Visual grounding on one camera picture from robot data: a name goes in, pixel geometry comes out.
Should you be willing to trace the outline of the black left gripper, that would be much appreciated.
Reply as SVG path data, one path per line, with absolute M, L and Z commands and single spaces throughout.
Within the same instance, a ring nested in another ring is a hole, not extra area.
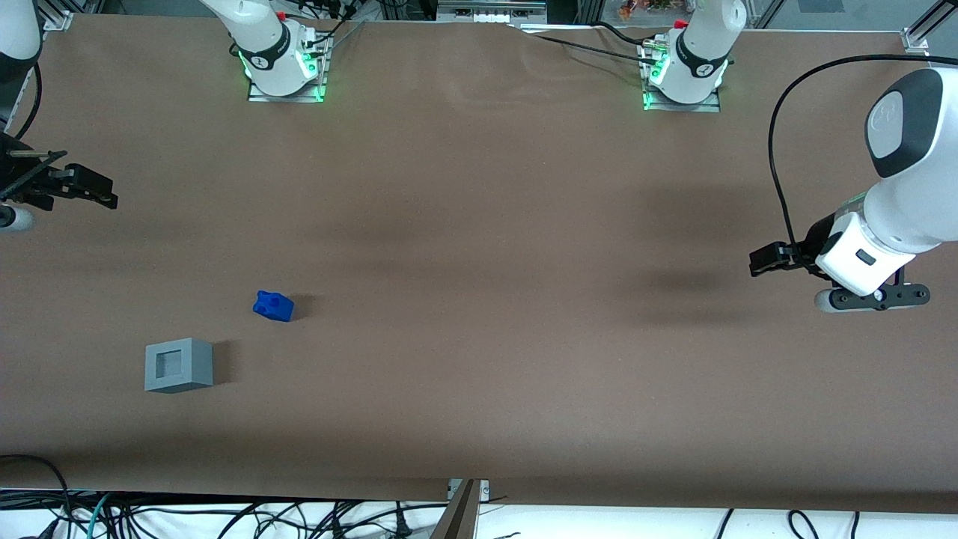
M 764 246 L 750 253 L 750 276 L 803 263 L 807 272 L 849 272 L 858 259 L 858 212 L 832 212 L 808 229 L 804 241 Z

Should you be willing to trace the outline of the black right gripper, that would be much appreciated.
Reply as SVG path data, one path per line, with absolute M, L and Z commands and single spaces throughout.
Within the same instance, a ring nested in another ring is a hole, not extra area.
M 78 197 L 105 207 L 117 207 L 110 178 L 87 167 L 52 168 L 67 156 L 65 150 L 35 150 L 4 134 L 1 141 L 1 198 L 52 210 L 54 197 Z

